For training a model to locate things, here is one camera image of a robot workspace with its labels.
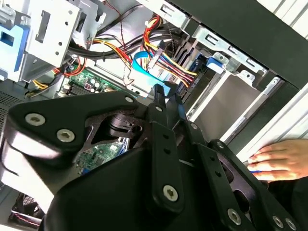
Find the fingernail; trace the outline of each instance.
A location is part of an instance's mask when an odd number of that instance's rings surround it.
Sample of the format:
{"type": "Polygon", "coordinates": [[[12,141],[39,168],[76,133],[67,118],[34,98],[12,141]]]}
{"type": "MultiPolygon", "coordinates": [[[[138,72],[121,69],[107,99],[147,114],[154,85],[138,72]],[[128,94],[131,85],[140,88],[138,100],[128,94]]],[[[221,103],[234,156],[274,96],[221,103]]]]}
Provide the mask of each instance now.
{"type": "Polygon", "coordinates": [[[249,171],[254,170],[254,166],[253,165],[248,165],[247,168],[248,168],[249,171]]]}
{"type": "Polygon", "coordinates": [[[255,159],[254,159],[253,157],[250,157],[250,158],[248,159],[248,163],[250,163],[250,164],[252,164],[254,161],[255,161],[255,159]]]}

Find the vent grille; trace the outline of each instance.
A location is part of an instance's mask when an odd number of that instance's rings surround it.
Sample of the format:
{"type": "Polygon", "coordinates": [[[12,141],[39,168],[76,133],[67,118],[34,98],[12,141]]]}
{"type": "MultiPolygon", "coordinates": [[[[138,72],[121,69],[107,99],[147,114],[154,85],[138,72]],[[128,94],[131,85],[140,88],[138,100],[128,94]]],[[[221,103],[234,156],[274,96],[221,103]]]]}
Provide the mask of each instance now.
{"type": "Polygon", "coordinates": [[[15,104],[21,103],[22,100],[19,100],[18,98],[15,98],[9,94],[6,94],[2,91],[0,91],[0,104],[3,104],[8,107],[12,107],[15,104]]]}
{"type": "Polygon", "coordinates": [[[4,119],[5,119],[5,116],[6,116],[7,113],[8,113],[7,110],[0,108],[0,131],[2,131],[4,119]]]}
{"type": "Polygon", "coordinates": [[[9,108],[22,102],[22,100],[0,91],[0,133],[2,132],[4,120],[9,108]]]}

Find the wire bundle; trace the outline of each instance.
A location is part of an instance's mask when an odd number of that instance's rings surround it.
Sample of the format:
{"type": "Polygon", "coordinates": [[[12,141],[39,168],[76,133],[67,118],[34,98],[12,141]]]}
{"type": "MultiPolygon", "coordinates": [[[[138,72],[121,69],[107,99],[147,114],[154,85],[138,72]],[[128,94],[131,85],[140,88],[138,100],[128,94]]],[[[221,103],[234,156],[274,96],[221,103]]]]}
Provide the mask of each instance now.
{"type": "MultiPolygon", "coordinates": [[[[54,86],[60,80],[62,75],[64,75],[65,77],[72,77],[81,74],[82,71],[85,69],[87,59],[91,59],[94,61],[96,60],[105,61],[106,59],[120,58],[121,61],[125,64],[125,67],[127,67],[131,71],[132,61],[133,61],[131,55],[140,49],[141,51],[147,51],[149,55],[148,59],[144,58],[141,59],[141,66],[143,67],[144,70],[149,72],[147,67],[147,62],[150,59],[152,59],[155,56],[156,52],[160,49],[154,46],[152,44],[153,42],[169,39],[172,42],[172,49],[174,53],[174,41],[181,39],[180,35],[177,33],[177,28],[170,28],[168,26],[168,28],[166,29],[164,27],[161,27],[163,20],[158,15],[155,15],[148,23],[148,26],[142,35],[139,35],[136,38],[132,39],[131,41],[125,43],[123,38],[122,20],[126,18],[128,15],[130,15],[132,12],[134,12],[136,9],[139,9],[140,7],[143,6],[136,5],[128,9],[125,13],[121,15],[121,13],[114,6],[112,6],[108,0],[105,1],[105,4],[108,5],[110,8],[112,8],[113,10],[117,11],[119,17],[116,20],[114,20],[111,24],[98,31],[96,38],[93,41],[93,44],[103,44],[109,47],[110,51],[106,52],[90,51],[84,49],[81,46],[78,46],[73,40],[71,40],[68,48],[68,53],[71,55],[78,56],[77,58],[78,67],[70,73],[66,72],[67,68],[54,69],[53,72],[55,74],[55,78],[51,83],[41,83],[37,80],[34,80],[33,83],[38,89],[27,93],[26,97],[35,97],[39,94],[42,94],[50,87],[54,86]],[[121,23],[121,39],[119,39],[117,36],[114,35],[104,34],[105,31],[115,26],[117,23],[121,23]],[[120,44],[120,46],[117,47],[114,44],[112,44],[111,43],[112,40],[116,40],[120,44]],[[81,65],[80,57],[84,58],[83,65],[81,65]]],[[[189,85],[193,82],[194,77],[197,75],[196,73],[185,70],[175,61],[173,61],[166,54],[166,51],[162,52],[155,65],[180,79],[181,82],[183,82],[183,84],[186,87],[189,87],[189,85]]]]}
{"type": "MultiPolygon", "coordinates": [[[[161,24],[162,19],[158,15],[156,15],[150,20],[143,34],[142,49],[148,52],[150,59],[154,57],[154,54],[159,49],[158,47],[151,44],[150,35],[151,32],[157,27],[159,27],[161,24]]],[[[189,85],[193,82],[194,77],[197,75],[196,73],[185,70],[183,67],[178,65],[165,52],[163,52],[156,65],[158,65],[160,68],[167,71],[168,73],[172,74],[173,76],[179,78],[186,87],[189,87],[189,85]]]]}

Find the green circuit board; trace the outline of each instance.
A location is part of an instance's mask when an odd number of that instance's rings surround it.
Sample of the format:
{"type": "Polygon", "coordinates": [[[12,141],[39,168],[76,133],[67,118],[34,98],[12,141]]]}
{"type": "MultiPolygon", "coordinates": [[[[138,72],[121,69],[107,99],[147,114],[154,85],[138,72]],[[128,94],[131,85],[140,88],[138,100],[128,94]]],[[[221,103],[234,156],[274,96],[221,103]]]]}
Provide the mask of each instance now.
{"type": "Polygon", "coordinates": [[[99,87],[96,87],[95,91],[99,91],[99,92],[105,92],[105,91],[111,91],[111,90],[121,90],[119,87],[109,83],[103,78],[100,78],[90,73],[87,70],[84,70],[82,73],[80,73],[77,76],[71,77],[70,82],[75,83],[76,85],[82,88],[85,88],[87,90],[94,88],[94,85],[98,83],[99,87]]]}
{"type": "Polygon", "coordinates": [[[84,175],[89,171],[101,166],[102,164],[114,159],[123,147],[123,143],[117,141],[111,144],[98,145],[77,157],[76,166],[79,174],[84,175]]]}

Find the blue plastic tab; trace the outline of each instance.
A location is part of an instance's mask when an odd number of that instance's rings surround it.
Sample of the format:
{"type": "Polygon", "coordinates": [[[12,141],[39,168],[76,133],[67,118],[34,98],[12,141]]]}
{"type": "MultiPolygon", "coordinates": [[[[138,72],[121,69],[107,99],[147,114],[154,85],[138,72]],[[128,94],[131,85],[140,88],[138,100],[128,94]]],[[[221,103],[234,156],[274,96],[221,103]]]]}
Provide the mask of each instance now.
{"type": "Polygon", "coordinates": [[[23,58],[29,27],[14,26],[7,29],[0,25],[0,69],[10,73],[18,71],[23,58]]]}
{"type": "Polygon", "coordinates": [[[90,172],[90,170],[85,168],[84,170],[82,170],[81,175],[83,176],[83,175],[85,175],[85,174],[87,174],[89,172],[90,172]]]}
{"type": "Polygon", "coordinates": [[[167,96],[170,91],[170,87],[166,86],[163,81],[161,81],[160,79],[156,78],[155,76],[151,75],[146,70],[144,70],[137,62],[137,59],[147,58],[147,57],[148,57],[148,53],[146,51],[141,51],[141,52],[136,53],[133,58],[133,63],[132,63],[134,70],[148,77],[145,79],[145,82],[147,83],[149,88],[152,88],[155,84],[161,85],[164,88],[165,96],[167,96]]]}
{"type": "Polygon", "coordinates": [[[222,74],[222,72],[224,71],[223,64],[214,59],[213,57],[210,57],[208,59],[206,66],[218,74],[222,74]]]}

